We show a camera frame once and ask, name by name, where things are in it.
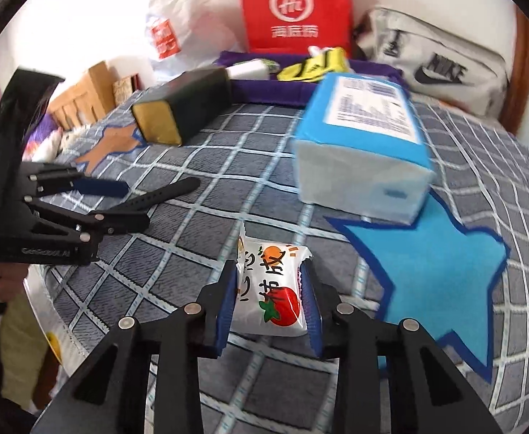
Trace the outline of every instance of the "blue star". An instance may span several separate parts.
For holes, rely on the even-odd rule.
[[[410,226],[326,218],[383,287],[376,318],[418,320],[439,346],[453,346],[491,382],[492,291],[509,256],[499,235],[485,227],[467,229],[433,191]]]

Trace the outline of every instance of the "gray plaid bedsheet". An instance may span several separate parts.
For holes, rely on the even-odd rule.
[[[91,149],[107,125],[133,122],[128,107],[129,102],[95,124],[58,160],[69,162]],[[529,148],[505,132],[444,108],[417,103],[416,110],[437,168],[434,189],[458,220],[491,227],[511,247],[507,270],[494,293],[492,385],[446,348],[509,432],[529,420]],[[46,272],[53,304],[86,352],[122,316],[162,318],[195,300],[202,286],[217,280],[225,259],[234,255],[240,220],[245,220],[249,236],[306,244],[330,267],[334,281],[329,284],[343,300],[370,314],[378,308],[380,285],[323,218],[352,215],[298,200],[290,141],[300,115],[291,108],[234,106],[184,147],[150,145],[109,156],[97,167],[95,176],[127,181],[132,194],[186,176],[200,178],[201,186],[153,207],[145,234],[105,238],[92,265]],[[76,193],[49,201],[81,212],[118,202]],[[199,366],[206,433],[330,429],[337,364],[311,358],[306,336],[231,333],[223,356],[201,360]],[[152,377],[151,403],[153,395]],[[382,405],[382,430],[389,432],[386,381]]]

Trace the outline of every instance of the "blue tissue box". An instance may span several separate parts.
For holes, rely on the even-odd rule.
[[[435,172],[401,86],[329,73],[298,126],[295,173],[301,201],[412,223]]]

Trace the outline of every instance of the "wooden bed frame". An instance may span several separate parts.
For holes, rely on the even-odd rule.
[[[115,108],[114,78],[106,63],[89,68],[80,81],[49,103],[47,112],[64,130],[93,124]]]
[[[529,98],[529,19],[515,7],[516,36],[514,65],[499,122],[508,132],[517,134]]]

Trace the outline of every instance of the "bag logo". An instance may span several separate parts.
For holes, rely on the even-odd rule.
[[[313,0],[269,0],[268,6],[279,20],[297,22],[312,14],[315,3]]]
[[[401,56],[401,31],[395,31],[395,37],[385,47],[383,53],[396,59]]]
[[[152,23],[150,33],[152,34],[152,43],[158,52],[159,60],[180,52],[178,39],[176,39],[170,20],[157,18]]]
[[[464,85],[473,86],[471,83],[464,83],[461,78],[467,69],[453,60],[449,60],[439,54],[433,54],[429,63],[421,65],[415,71],[415,81],[423,85]]]

